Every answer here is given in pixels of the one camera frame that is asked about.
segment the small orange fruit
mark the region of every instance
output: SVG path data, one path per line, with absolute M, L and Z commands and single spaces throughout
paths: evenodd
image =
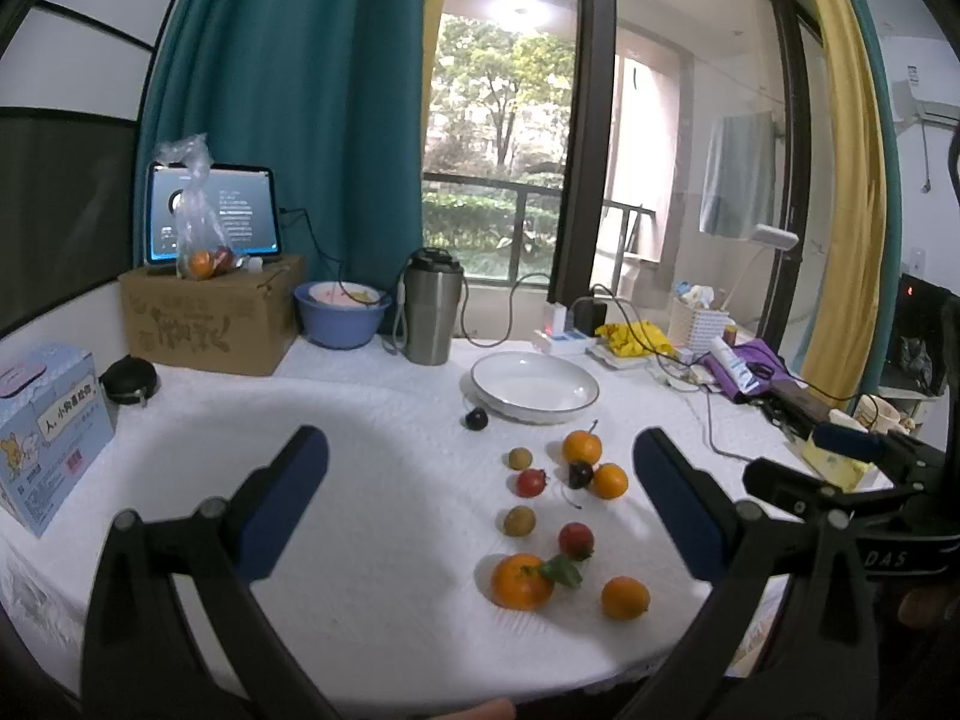
M 595 466 L 603 454 L 603 443 L 593 435 L 593 428 L 589 430 L 575 430 L 563 439 L 563 459 L 568 463 L 583 460 Z
M 630 484 L 627 474 L 613 463 L 605 463 L 593 474 L 593 492 L 598 498 L 620 498 Z
M 493 570 L 493 600 L 503 608 L 533 611 L 553 594 L 553 583 L 539 571 L 544 561 L 536 555 L 504 557 Z
M 642 581 L 616 577 L 604 585 L 600 604 L 611 620 L 634 620 L 650 608 L 650 591 Z
M 216 266 L 213 262 L 213 255 L 205 248 L 193 252 L 187 264 L 191 274 L 194 274 L 200 281 L 213 276 L 213 269 Z

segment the plate rim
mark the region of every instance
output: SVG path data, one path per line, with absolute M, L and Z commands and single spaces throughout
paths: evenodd
M 510 400 L 504 400 L 501 397 L 494 395 L 488 389 L 484 389 L 483 386 L 480 386 L 480 384 L 477 382 L 476 368 L 477 368 L 477 365 L 480 365 L 484 360 L 488 360 L 491 357 L 517 357 L 517 355 L 528 355 L 528 354 L 542 355 L 542 352 L 523 352 L 518 350 L 518 351 L 493 352 L 493 354 L 485 355 L 484 357 L 481 357 L 479 360 L 474 362 L 473 365 L 470 366 L 470 381 L 472 381 L 472 384 L 479 391 L 483 392 L 483 394 L 486 394 L 486 396 L 488 396 L 489 398 L 492 398 L 493 400 L 499 401 L 500 403 L 504 403 L 507 406 L 511 406 L 512 408 L 515 408 L 515 409 L 525 409 L 525 410 L 528 410 L 528 412 L 544 413 L 545 415 L 559 415 L 560 413 L 576 413 L 576 412 L 579 412 L 580 410 L 588 409 L 590 406 L 596 403 L 597 400 L 600 399 L 600 382 L 597 381 L 596 377 L 592 373 L 590 373 L 588 370 L 584 370 L 579 365 L 574 365 L 573 362 L 570 362 L 570 360 L 563 360 L 562 357 L 553 357 L 552 355 L 546 355 L 546 357 L 550 357 L 550 359 L 552 359 L 554 362 L 561 362 L 563 365 L 570 365 L 570 367 L 575 367 L 576 370 L 579 370 L 579 372 L 589 376 L 589 378 L 593 381 L 593 384 L 596 386 L 596 393 L 594 394 L 592 400 L 590 400 L 587 403 L 584 403 L 582 406 L 577 406 L 573 409 L 538 409 L 535 406 L 524 406 L 524 405 L 521 405 L 520 403 L 515 403 Z

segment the purple bag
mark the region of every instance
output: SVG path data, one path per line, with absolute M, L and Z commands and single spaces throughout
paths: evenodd
M 760 386 L 753 389 L 749 396 L 740 391 L 726 368 L 720 365 L 720 361 L 712 354 L 707 354 L 704 357 L 703 364 L 717 379 L 717 384 L 720 385 L 720 389 L 723 389 L 724 394 L 734 402 L 742 402 L 747 397 L 757 397 L 764 394 L 775 381 L 793 379 L 793 376 L 786 372 L 781 359 L 776 356 L 773 349 L 767 346 L 766 341 L 763 341 L 762 338 L 754 338 L 747 343 L 733 346 L 733 354 L 746 362 L 747 366 L 754 372 L 754 378 L 760 382 Z

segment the cardboard box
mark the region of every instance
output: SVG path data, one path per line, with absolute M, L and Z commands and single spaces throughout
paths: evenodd
M 0 505 L 35 536 L 112 437 L 90 352 L 50 343 L 0 365 Z
M 269 376 L 299 332 L 293 290 L 306 279 L 304 257 L 265 263 L 262 274 L 208 281 L 152 274 L 120 276 L 130 352 L 162 365 Z

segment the dark wall panel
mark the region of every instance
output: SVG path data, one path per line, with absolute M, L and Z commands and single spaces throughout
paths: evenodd
M 131 266 L 136 125 L 0 108 L 0 338 Z

